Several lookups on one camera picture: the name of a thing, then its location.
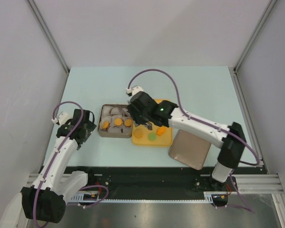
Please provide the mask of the metal tongs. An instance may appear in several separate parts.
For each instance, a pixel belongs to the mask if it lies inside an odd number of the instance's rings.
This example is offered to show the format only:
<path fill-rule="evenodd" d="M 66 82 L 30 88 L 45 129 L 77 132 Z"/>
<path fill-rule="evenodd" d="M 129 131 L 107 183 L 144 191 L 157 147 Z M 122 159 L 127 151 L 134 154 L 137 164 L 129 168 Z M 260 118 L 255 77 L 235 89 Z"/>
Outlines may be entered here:
<path fill-rule="evenodd" d="M 138 126 L 138 123 L 137 123 L 137 121 L 136 121 L 136 114 L 132 111 L 132 109 L 128 109 L 128 112 L 130 113 L 130 117 L 129 118 L 131 118 L 132 119 L 132 121 L 133 121 L 133 124 L 134 124 L 134 126 Z"/>

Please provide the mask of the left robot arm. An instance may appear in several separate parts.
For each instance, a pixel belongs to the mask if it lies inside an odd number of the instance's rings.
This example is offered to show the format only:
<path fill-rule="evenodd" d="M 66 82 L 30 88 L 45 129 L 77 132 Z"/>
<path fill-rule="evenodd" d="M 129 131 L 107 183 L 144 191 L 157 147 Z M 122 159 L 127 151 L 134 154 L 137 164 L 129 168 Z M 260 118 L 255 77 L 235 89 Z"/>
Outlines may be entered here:
<path fill-rule="evenodd" d="M 69 118 L 61 113 L 58 125 L 50 158 L 32 185 L 21 190 L 24 214 L 34 221 L 58 223 L 73 195 L 82 187 L 90 190 L 95 186 L 95 177 L 84 171 L 75 171 L 62 181 L 72 154 L 96 128 L 95 115 L 89 110 L 75 109 Z"/>

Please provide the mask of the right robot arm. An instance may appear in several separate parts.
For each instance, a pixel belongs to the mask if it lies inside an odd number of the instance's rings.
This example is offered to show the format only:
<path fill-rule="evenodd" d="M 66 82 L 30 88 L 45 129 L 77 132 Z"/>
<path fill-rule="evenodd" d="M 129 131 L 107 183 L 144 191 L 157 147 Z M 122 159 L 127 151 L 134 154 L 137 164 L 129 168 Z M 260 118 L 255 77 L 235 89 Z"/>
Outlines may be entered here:
<path fill-rule="evenodd" d="M 227 184 L 230 173 L 240 163 L 246 138 L 242 126 L 236 122 L 232 125 L 220 125 L 186 112 L 180 105 L 163 100 L 157 103 L 146 92 L 128 92 L 130 100 L 127 109 L 136 125 L 151 128 L 171 127 L 186 131 L 220 149 L 217 163 L 209 184 L 214 190 L 222 190 Z"/>

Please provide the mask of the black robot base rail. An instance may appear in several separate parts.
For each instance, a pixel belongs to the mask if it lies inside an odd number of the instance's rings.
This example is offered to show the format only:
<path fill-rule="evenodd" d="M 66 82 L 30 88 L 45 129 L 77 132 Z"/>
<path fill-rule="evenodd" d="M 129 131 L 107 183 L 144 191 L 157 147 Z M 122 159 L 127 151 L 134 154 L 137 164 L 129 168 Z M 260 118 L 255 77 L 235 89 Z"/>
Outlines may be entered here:
<path fill-rule="evenodd" d="M 67 167 L 65 174 L 84 171 L 88 185 L 109 189 L 109 200 L 199 200 L 204 192 L 233 191 L 235 180 L 220 183 L 211 178 L 212 168 Z"/>

